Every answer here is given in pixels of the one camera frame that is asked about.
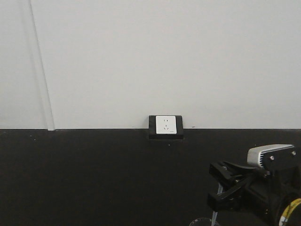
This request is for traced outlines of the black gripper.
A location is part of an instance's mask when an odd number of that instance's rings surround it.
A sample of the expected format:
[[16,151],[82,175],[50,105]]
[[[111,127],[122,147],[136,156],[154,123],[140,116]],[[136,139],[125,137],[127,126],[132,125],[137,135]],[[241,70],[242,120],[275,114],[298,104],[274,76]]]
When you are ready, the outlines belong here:
[[221,193],[209,193],[214,211],[249,211],[270,226],[301,224],[301,154],[267,153],[264,168],[213,162],[209,174]]

